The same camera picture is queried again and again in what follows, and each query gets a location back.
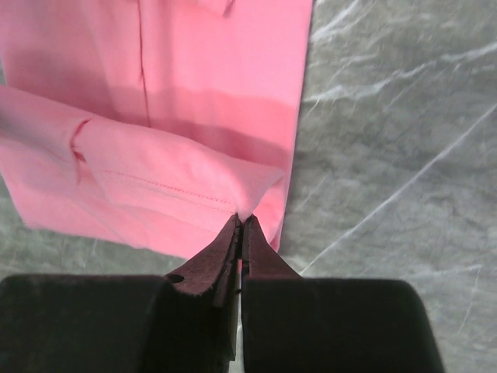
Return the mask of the pink t shirt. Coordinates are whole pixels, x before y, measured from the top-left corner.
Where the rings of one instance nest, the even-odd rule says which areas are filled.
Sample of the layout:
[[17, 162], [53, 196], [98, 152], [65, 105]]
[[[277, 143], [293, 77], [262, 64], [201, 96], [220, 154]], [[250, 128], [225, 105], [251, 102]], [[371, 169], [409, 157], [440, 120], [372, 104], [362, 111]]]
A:
[[310, 1], [3, 1], [1, 174], [23, 222], [189, 258], [280, 245]]

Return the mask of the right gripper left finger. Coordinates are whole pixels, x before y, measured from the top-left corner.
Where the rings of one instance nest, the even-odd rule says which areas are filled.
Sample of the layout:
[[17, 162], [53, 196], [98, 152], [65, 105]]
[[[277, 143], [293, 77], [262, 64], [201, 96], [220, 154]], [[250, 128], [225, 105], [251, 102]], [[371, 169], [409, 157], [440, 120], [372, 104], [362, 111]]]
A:
[[242, 223], [235, 214], [213, 242], [167, 275], [179, 295], [180, 330], [221, 361], [236, 356]]

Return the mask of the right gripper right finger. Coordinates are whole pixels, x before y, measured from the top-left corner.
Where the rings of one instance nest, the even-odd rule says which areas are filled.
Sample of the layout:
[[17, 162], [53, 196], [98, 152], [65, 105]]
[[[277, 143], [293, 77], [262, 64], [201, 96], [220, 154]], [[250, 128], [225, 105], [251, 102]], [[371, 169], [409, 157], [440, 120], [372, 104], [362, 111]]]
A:
[[241, 261], [242, 279], [301, 279], [267, 242], [255, 215], [243, 225]]

